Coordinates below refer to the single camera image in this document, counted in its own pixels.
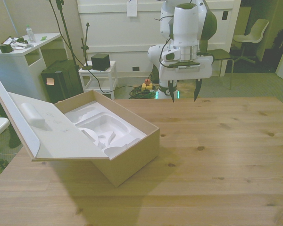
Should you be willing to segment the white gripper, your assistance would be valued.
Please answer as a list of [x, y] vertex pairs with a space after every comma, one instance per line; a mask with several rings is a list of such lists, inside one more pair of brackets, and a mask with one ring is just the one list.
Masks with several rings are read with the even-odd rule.
[[175, 64], [175, 67], [164, 67], [161, 65], [159, 68], [159, 79], [161, 81], [168, 81], [168, 89], [173, 102], [175, 101], [174, 92], [177, 90], [175, 80], [196, 79], [196, 87], [193, 95], [193, 99], [196, 101], [202, 86], [202, 79], [209, 78], [212, 75], [212, 63], [212, 56], [199, 56], [189, 62], [163, 61], [162, 64], [165, 66]]

